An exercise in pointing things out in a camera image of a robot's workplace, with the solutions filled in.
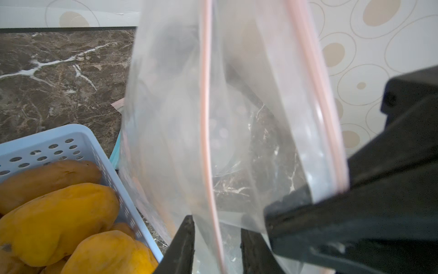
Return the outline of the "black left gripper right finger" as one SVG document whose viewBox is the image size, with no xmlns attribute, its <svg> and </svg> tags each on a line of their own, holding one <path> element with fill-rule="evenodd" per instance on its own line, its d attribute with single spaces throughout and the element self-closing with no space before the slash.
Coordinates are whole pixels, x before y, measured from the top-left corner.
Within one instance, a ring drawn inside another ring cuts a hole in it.
<svg viewBox="0 0 438 274">
<path fill-rule="evenodd" d="M 242 228 L 241 252 L 244 274 L 284 274 L 261 234 Z"/>
</svg>

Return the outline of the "yellow potato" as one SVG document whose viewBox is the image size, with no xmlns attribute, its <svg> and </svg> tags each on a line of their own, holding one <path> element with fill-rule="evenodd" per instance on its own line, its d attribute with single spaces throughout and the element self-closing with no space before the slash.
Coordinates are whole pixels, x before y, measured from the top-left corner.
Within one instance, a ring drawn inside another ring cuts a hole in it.
<svg viewBox="0 0 438 274">
<path fill-rule="evenodd" d="M 107 231 L 82 241 L 61 273 L 152 274 L 158 264 L 142 242 L 121 231 Z"/>
</svg>

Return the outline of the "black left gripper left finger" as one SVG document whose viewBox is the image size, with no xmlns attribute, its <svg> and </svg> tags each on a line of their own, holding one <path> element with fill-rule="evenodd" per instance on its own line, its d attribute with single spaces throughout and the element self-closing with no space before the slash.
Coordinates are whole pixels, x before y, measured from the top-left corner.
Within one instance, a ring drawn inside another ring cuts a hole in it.
<svg viewBox="0 0 438 274">
<path fill-rule="evenodd" d="M 191 274 L 195 253 L 195 223 L 187 215 L 153 274 Z"/>
</svg>

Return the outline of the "clear zipper bag pink strip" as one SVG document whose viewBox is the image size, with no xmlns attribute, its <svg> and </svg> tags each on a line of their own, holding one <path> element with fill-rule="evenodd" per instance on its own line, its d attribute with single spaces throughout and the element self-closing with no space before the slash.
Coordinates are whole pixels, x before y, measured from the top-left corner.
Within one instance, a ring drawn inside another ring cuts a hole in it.
<svg viewBox="0 0 438 274">
<path fill-rule="evenodd" d="M 349 187 L 307 1 L 143 1 L 119 174 L 166 243 L 195 223 L 194 274 L 240 274 L 242 229 L 293 194 Z"/>
</svg>

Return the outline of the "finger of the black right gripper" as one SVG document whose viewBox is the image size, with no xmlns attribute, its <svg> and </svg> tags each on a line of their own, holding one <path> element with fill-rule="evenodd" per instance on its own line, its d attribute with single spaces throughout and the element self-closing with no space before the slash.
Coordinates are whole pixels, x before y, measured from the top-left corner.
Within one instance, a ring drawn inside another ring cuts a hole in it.
<svg viewBox="0 0 438 274">
<path fill-rule="evenodd" d="M 348 191 L 264 210 L 274 254 L 340 274 L 438 271 L 438 69 L 391 78 L 383 132 L 348 160 Z"/>
</svg>

